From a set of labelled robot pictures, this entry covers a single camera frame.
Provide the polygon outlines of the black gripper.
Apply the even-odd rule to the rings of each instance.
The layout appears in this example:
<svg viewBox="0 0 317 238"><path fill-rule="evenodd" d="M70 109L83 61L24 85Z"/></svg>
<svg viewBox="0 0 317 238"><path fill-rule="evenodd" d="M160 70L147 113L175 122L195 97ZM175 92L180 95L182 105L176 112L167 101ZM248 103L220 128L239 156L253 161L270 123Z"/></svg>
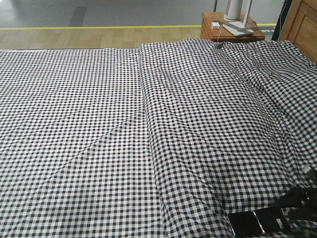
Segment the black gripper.
<svg viewBox="0 0 317 238"><path fill-rule="evenodd" d="M288 216L292 220L317 220L317 188L301 187L291 188L285 195L274 201L277 208L296 208L289 211Z"/></svg>

